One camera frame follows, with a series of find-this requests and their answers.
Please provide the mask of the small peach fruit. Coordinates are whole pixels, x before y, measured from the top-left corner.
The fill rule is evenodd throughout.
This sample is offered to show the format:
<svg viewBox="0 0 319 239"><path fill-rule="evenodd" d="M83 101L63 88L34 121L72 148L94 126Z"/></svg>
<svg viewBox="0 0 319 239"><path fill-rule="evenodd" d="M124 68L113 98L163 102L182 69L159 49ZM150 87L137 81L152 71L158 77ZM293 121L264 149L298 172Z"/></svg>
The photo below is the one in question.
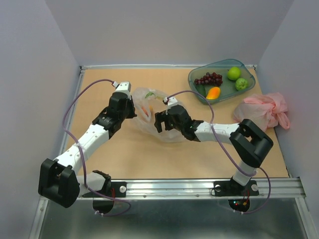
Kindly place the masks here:
<svg viewBox="0 0 319 239"><path fill-rule="evenodd" d="M142 107L142 111L144 112L144 114L147 116L147 117L151 117L152 114L153 114L153 108L151 106L149 106L149 109L147 110L147 108L145 107Z"/></svg>

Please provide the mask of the clear plastic bag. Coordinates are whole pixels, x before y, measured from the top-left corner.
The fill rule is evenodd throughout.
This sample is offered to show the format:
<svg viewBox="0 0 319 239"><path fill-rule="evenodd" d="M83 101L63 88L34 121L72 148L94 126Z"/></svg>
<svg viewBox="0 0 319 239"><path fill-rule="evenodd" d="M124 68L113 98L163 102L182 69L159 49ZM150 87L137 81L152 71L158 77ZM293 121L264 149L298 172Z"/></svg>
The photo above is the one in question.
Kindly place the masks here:
<svg viewBox="0 0 319 239"><path fill-rule="evenodd" d="M163 103L163 100L168 96L168 94L156 89L138 87L131 93L131 96L135 107L135 113L137 115L133 118L133 124L136 128L164 143L185 141L182 134L175 129L170 131L163 130L161 133L158 133L154 126L155 113L166 110L166 105ZM142 107L145 107L148 110L149 106L153 108L153 114L151 117L147 117L142 111Z"/></svg>

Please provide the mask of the dark green fruit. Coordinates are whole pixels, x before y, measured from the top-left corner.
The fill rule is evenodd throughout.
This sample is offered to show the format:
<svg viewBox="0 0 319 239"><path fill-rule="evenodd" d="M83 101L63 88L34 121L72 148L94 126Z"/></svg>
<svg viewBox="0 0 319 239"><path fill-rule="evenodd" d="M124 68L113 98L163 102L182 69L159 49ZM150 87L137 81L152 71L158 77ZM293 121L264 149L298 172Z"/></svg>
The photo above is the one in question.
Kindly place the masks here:
<svg viewBox="0 0 319 239"><path fill-rule="evenodd" d="M203 85L196 85L195 88L199 94L206 97L206 90L205 90L205 87Z"/></svg>

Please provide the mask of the orange fruit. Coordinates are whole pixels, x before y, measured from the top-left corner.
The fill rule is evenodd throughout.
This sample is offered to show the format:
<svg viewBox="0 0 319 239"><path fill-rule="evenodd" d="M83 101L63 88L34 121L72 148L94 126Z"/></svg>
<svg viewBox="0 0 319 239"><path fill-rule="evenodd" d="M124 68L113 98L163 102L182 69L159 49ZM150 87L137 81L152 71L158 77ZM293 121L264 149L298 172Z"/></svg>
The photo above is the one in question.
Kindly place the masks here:
<svg viewBox="0 0 319 239"><path fill-rule="evenodd" d="M209 91L206 95L206 99L208 99L208 100L218 99L220 94L221 94L221 89L219 87L213 87L213 88L209 89Z"/></svg>

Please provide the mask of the red grape bunch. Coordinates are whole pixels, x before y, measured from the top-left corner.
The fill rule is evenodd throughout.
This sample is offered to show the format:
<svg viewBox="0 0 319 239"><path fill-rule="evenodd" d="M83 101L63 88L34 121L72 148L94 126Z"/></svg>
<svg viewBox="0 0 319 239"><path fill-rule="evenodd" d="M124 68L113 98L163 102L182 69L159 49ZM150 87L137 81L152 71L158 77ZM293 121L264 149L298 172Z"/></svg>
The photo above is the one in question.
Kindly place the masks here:
<svg viewBox="0 0 319 239"><path fill-rule="evenodd" d="M215 87L220 87L223 83L222 75L217 74L215 72L209 73L207 72L203 77L199 79L195 79L194 83L196 85L212 85Z"/></svg>

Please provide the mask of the green apple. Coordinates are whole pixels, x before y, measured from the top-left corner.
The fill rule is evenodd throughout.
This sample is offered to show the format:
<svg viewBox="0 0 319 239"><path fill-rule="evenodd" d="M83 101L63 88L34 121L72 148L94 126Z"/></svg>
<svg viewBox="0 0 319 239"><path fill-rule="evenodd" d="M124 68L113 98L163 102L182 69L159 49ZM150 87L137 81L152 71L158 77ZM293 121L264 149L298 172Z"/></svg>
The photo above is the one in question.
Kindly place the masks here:
<svg viewBox="0 0 319 239"><path fill-rule="evenodd" d="M228 70L227 78L231 81L236 81L241 76L241 70L239 67L231 67Z"/></svg>

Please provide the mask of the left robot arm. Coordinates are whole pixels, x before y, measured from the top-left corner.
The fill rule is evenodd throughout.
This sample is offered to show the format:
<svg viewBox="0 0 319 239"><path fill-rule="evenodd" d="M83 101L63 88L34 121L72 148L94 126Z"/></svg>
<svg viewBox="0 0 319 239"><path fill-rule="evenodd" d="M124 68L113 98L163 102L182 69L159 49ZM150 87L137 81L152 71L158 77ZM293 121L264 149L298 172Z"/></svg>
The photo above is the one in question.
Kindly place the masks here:
<svg viewBox="0 0 319 239"><path fill-rule="evenodd" d="M136 116L131 94L128 90L113 92L109 105L92 121L87 131L74 144L54 160L46 159L40 167L38 193L68 208L78 197L92 192L106 197L111 190L109 175L95 170L78 176L86 170L85 162L90 156L121 128L125 119Z"/></svg>

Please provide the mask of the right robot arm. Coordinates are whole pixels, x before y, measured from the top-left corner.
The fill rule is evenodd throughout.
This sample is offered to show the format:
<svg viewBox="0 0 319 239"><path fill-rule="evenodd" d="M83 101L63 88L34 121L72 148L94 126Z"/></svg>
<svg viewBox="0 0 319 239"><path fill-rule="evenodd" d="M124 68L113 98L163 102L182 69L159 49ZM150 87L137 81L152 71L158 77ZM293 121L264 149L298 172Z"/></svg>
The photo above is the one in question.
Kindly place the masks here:
<svg viewBox="0 0 319 239"><path fill-rule="evenodd" d="M214 141L220 146L232 145L241 162L230 180L214 184L214 196L242 196L247 192L253 196L258 195L249 184L274 143L250 119L234 124L213 124L192 119L183 106L176 105L155 113L155 128L159 133L175 129L189 141Z"/></svg>

